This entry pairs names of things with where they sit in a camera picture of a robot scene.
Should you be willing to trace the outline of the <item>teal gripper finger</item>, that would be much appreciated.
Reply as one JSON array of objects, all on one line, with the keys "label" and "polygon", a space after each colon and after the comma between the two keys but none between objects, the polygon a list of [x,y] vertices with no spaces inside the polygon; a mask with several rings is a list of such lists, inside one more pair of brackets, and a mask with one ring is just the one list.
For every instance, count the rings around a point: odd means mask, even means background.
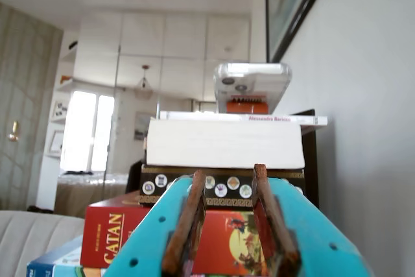
[{"label": "teal gripper finger", "polygon": [[177,178],[122,246],[105,276],[190,276],[206,215],[206,175]]},{"label": "teal gripper finger", "polygon": [[252,207],[269,276],[372,276],[357,247],[263,164],[254,165]]}]

